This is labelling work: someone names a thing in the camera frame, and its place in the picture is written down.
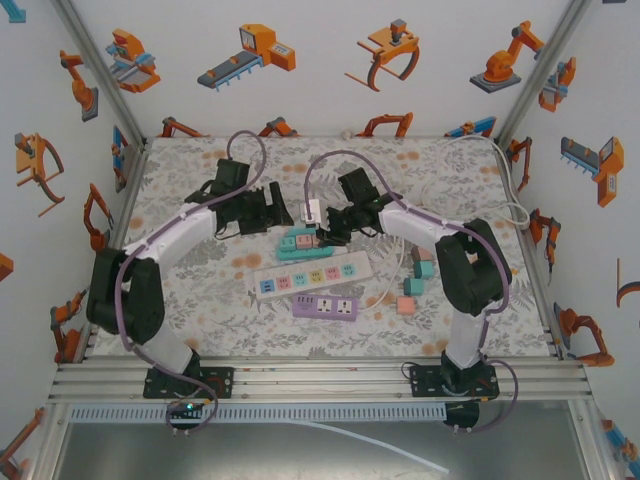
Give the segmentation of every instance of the cartoon industrial robot sticker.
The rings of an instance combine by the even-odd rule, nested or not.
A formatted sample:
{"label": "cartoon industrial robot sticker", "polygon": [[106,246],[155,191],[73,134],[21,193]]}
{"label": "cartoon industrial robot sticker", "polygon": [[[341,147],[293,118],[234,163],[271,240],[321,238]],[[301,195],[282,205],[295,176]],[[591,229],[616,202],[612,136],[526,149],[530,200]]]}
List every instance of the cartoon industrial robot sticker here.
{"label": "cartoon industrial robot sticker", "polygon": [[513,40],[509,49],[494,53],[487,61],[487,69],[483,73],[474,75],[469,81],[487,93],[497,92],[520,83],[522,79],[513,72],[512,67],[518,60],[522,46],[526,45],[533,50],[536,60],[544,47],[544,42],[536,37],[530,28],[529,21],[522,22],[514,28],[511,31]]}
{"label": "cartoon industrial robot sticker", "polygon": [[[371,67],[367,74],[367,81],[361,80],[352,73],[345,73],[347,77],[361,83],[365,87],[369,87],[374,92],[379,92],[380,89],[376,87],[376,75],[380,69],[403,81],[411,75],[420,58],[420,47],[418,45],[420,38],[407,30],[407,23],[405,21],[398,19],[392,22],[389,27],[372,33],[368,38],[378,45],[378,48],[370,47],[363,42],[358,42],[359,46],[371,52],[373,56]],[[402,72],[396,73],[385,66],[394,58],[405,53],[410,54],[411,58]]]}
{"label": "cartoon industrial robot sticker", "polygon": [[87,87],[76,70],[76,67],[84,65],[84,61],[80,55],[67,55],[64,50],[60,50],[60,64],[73,78],[71,91],[76,102],[82,107],[82,121],[87,122],[96,118],[98,116],[98,88]]}
{"label": "cartoon industrial robot sticker", "polygon": [[198,77],[198,83],[205,87],[220,90],[229,85],[234,78],[240,78],[251,69],[273,64],[290,72],[296,68],[296,52],[276,40],[276,32],[259,23],[245,24],[240,27],[242,50],[220,65],[207,70]]}
{"label": "cartoon industrial robot sticker", "polygon": [[568,62],[558,63],[553,75],[547,78],[538,95],[538,103],[549,112],[555,112],[556,108],[569,94],[569,85],[576,74],[576,57],[571,57]]}
{"label": "cartoon industrial robot sticker", "polygon": [[14,0],[0,0],[0,5],[7,11],[9,23],[25,23],[27,21],[27,12],[23,8],[19,8]]}
{"label": "cartoon industrial robot sticker", "polygon": [[389,115],[388,113],[386,113],[369,120],[364,130],[358,133],[356,137],[373,137],[373,131],[378,125],[381,125],[383,123],[397,123],[398,128],[394,136],[396,138],[401,138],[407,134],[407,130],[409,130],[412,121],[413,112],[409,112],[406,115]]}
{"label": "cartoon industrial robot sticker", "polygon": [[589,367],[610,367],[615,363],[616,360],[609,353],[607,344],[604,341],[602,329],[593,317],[589,315],[578,315],[572,308],[563,310],[557,303],[553,304],[553,312],[560,327],[562,343],[567,350],[571,349],[571,336],[583,327],[591,331],[596,346],[598,347],[596,353],[590,353],[581,357],[576,357],[574,354],[569,353],[570,358],[580,360]]}
{"label": "cartoon industrial robot sticker", "polygon": [[0,253],[0,282],[13,273],[13,260]]}
{"label": "cartoon industrial robot sticker", "polygon": [[140,40],[129,32],[116,28],[113,43],[106,50],[114,60],[109,71],[123,90],[140,93],[160,81],[155,57],[146,53]]}
{"label": "cartoon industrial robot sticker", "polygon": [[599,153],[562,137],[560,151],[576,168],[591,173],[591,179],[598,184],[598,205],[604,208],[616,198],[618,173],[624,168],[624,149],[617,137],[611,137]]}
{"label": "cartoon industrial robot sticker", "polygon": [[640,292],[640,282],[629,282],[624,285],[620,285],[622,273],[620,269],[620,259],[618,258],[616,262],[616,306],[620,308],[620,302],[622,302],[622,298],[633,292]]}
{"label": "cartoon industrial robot sticker", "polygon": [[[59,197],[51,191],[49,182],[64,172],[64,165],[58,152],[46,138],[42,138],[37,133],[25,137],[22,133],[15,135],[16,151],[16,173],[29,171],[29,175],[20,180],[17,185],[21,187],[25,183],[33,180],[52,202],[47,208],[38,214],[41,217],[56,205],[64,201],[64,197]],[[44,165],[44,154],[49,152],[56,164],[57,172],[47,175]]]}
{"label": "cartoon industrial robot sticker", "polygon": [[487,117],[476,122],[466,122],[458,128],[448,131],[445,137],[465,137],[467,135],[482,135],[485,138],[491,136],[493,127],[496,124],[496,117]]}

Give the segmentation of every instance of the pink block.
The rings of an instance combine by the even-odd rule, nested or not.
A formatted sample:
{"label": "pink block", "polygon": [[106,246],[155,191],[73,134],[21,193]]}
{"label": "pink block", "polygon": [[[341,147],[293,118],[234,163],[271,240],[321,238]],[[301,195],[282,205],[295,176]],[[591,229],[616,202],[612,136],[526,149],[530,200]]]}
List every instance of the pink block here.
{"label": "pink block", "polygon": [[416,313],[416,301],[413,297],[398,297],[396,299],[396,311],[400,315],[413,315]]}
{"label": "pink block", "polygon": [[340,278],[340,269],[338,267],[329,267],[324,269],[327,274],[327,280],[337,280]]}
{"label": "pink block", "polygon": [[296,248],[298,250],[305,250],[311,247],[313,247],[311,235],[296,235]]}
{"label": "pink block", "polygon": [[431,262],[433,261],[433,255],[429,250],[425,250],[422,247],[415,246],[411,249],[411,257],[414,262]]}

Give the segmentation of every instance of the small cube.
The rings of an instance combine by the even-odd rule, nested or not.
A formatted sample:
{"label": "small cube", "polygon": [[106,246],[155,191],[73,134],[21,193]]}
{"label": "small cube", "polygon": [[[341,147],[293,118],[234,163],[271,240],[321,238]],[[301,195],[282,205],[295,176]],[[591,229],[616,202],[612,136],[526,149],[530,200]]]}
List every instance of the small cube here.
{"label": "small cube", "polygon": [[433,277],[433,263],[432,262],[416,262],[413,264],[413,272],[416,278],[421,280],[429,280]]}
{"label": "small cube", "polygon": [[431,262],[433,261],[433,255],[429,250],[425,250],[417,245],[411,249],[411,258],[414,262]]}
{"label": "small cube", "polygon": [[424,293],[424,282],[419,278],[405,278],[402,286],[404,294],[410,297],[417,297]]}
{"label": "small cube", "polygon": [[306,250],[313,247],[312,238],[311,235],[296,235],[296,247],[298,250]]}
{"label": "small cube", "polygon": [[296,249],[296,239],[294,237],[281,238],[278,248],[283,252],[293,252]]}
{"label": "small cube", "polygon": [[416,301],[413,297],[398,297],[396,311],[399,315],[413,315],[416,313]]}

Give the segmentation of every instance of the table surface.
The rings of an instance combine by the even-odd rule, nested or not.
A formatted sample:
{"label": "table surface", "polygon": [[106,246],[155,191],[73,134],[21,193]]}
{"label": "table surface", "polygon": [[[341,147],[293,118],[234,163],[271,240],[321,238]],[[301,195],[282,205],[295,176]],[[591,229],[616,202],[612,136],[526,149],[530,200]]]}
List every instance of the table surface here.
{"label": "table surface", "polygon": [[[410,202],[421,204],[422,187],[435,175],[437,154],[446,142],[268,138],[268,163],[259,185],[280,182],[289,213],[299,223],[302,185],[310,162],[331,150],[351,149],[371,159],[396,191]],[[164,223],[186,196],[213,178],[217,159],[225,157],[226,143],[222,138],[154,140],[125,244]],[[441,175],[426,194],[427,208],[459,215],[505,201],[496,156],[488,143],[470,139],[442,151]],[[252,164],[251,177],[260,160],[255,141],[238,138],[232,155],[235,160]],[[311,176],[311,196],[342,208],[347,201],[337,178],[359,166],[358,159],[346,155],[322,162]],[[373,172],[368,167],[365,170],[374,181]],[[492,356],[547,356],[549,349],[516,232],[495,216],[482,218],[490,222],[513,272],[509,307],[491,317],[485,351]],[[361,313],[354,323],[293,318],[287,297],[258,303],[252,291],[252,272],[279,264],[275,249],[287,228],[275,227],[267,233],[222,241],[210,239],[180,260],[163,282],[165,318],[177,335],[201,355],[216,356],[433,356],[445,348],[452,306],[444,296],[437,266],[426,293],[416,298],[416,313],[404,316],[395,311],[395,299],[402,295],[402,280],[412,276],[408,243],[390,293],[379,307]],[[225,235],[235,231],[236,226],[230,226]],[[394,250],[391,237],[354,234],[348,248],[368,253],[374,277],[324,293],[358,297],[364,307],[385,290],[398,263],[399,245]],[[119,338],[101,331],[92,354],[126,353]]]}

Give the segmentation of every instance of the metal rail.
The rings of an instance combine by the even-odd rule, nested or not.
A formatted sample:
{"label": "metal rail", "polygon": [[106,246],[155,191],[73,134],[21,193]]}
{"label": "metal rail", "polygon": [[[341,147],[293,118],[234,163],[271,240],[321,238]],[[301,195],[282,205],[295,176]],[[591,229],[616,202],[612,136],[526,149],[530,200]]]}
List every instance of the metal rail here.
{"label": "metal rail", "polygon": [[[591,398],[580,362],[554,357],[504,358],[518,375],[519,399],[578,400]],[[413,398],[400,368],[404,361],[438,365],[438,358],[292,359],[204,357],[202,366],[236,369],[229,403],[441,402],[466,397]],[[90,357],[82,364],[60,365],[48,403],[164,403],[142,397],[148,365],[133,357]],[[509,401],[514,384],[504,367],[496,374]]]}

